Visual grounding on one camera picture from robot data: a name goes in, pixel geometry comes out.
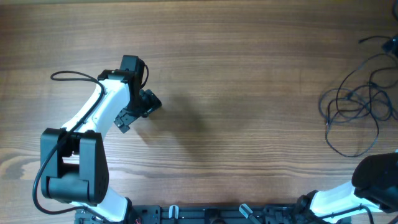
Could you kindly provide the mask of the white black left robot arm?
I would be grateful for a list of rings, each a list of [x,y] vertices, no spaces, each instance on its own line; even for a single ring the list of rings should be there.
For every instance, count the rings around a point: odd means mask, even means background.
[[[69,204],[55,214],[83,213],[76,223],[142,223],[131,201],[109,186],[109,169],[103,141],[112,125],[125,133],[138,118],[146,118],[162,105],[145,90],[149,69],[135,55],[124,55],[116,70],[103,70],[96,78],[72,72],[71,81],[92,82],[96,88],[82,109],[61,128],[47,128],[40,137],[40,168],[32,187],[38,194]]]

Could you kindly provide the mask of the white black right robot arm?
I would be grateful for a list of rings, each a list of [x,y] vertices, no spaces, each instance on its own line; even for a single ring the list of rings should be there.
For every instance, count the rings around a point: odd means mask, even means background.
[[[397,108],[387,90],[397,86],[378,85],[376,74],[397,71],[397,37],[386,37],[382,53],[371,60],[387,57],[393,64],[378,68],[369,75],[368,82],[347,89],[343,85],[328,90],[318,101],[320,114],[326,121],[325,136],[336,124],[370,118],[375,126],[381,121],[397,119]],[[291,223],[349,223],[351,217],[367,213],[373,222],[373,213],[397,211],[397,153],[378,154],[363,159],[355,168],[352,179],[334,189],[317,191],[301,196],[291,208]]]

